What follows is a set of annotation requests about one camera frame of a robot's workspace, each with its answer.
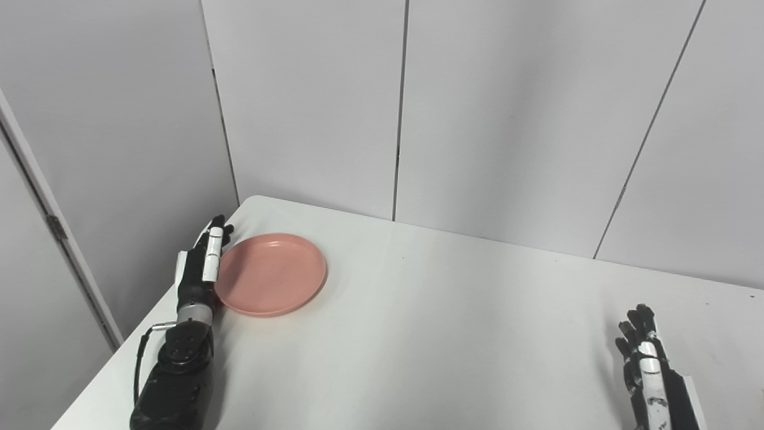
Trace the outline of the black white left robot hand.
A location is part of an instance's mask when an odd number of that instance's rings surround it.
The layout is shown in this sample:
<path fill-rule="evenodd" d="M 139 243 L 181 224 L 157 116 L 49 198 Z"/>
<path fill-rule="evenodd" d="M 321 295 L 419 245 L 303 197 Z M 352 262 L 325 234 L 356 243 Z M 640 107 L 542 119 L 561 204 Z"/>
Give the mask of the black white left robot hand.
<path fill-rule="evenodd" d="M 175 264 L 174 285 L 177 288 L 177 307 L 203 305 L 215 311 L 218 297 L 214 291 L 222 250 L 231 242 L 235 227 L 226 223 L 226 216 L 212 218 L 189 250 L 179 252 Z"/>

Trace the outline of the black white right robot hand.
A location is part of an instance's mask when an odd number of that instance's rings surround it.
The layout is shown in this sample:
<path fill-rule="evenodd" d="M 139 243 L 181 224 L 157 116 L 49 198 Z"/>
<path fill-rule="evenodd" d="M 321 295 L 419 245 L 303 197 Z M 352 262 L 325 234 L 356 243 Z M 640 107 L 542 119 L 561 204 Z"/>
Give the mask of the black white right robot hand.
<path fill-rule="evenodd" d="M 623 356 L 623 380 L 636 429 L 706 429 L 695 384 L 670 364 L 646 304 L 627 311 L 615 345 Z"/>

